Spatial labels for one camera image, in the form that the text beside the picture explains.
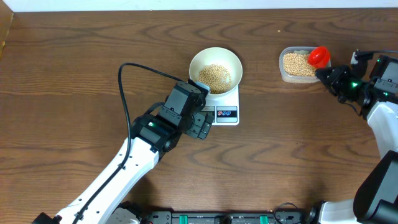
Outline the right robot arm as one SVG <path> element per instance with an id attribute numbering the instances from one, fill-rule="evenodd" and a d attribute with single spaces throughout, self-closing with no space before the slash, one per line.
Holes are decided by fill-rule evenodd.
<path id="1" fill-rule="evenodd" d="M 397 59 L 354 52 L 350 65 L 319 68 L 316 77 L 341 104 L 357 103 L 372 129 L 381 160 L 351 200 L 322 202 L 312 223 L 397 223 Z"/>

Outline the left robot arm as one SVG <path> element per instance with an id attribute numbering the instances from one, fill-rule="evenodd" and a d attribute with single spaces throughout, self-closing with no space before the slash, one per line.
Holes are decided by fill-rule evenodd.
<path id="1" fill-rule="evenodd" d="M 153 104 L 128 121 L 128 136 L 118 154 L 90 186 L 54 217 L 40 213 L 38 223 L 106 223 L 135 184 L 171 151 L 181 135 L 205 139 L 214 117 L 203 111 L 210 88 L 178 81 L 165 102 Z"/>

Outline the red plastic measuring scoop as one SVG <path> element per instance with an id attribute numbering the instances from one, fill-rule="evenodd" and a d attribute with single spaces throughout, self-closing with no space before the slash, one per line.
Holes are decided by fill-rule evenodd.
<path id="1" fill-rule="evenodd" d="M 326 68 L 329 61 L 330 52 L 324 46 L 319 46 L 311 51 L 307 59 L 308 64 L 314 68 Z"/>

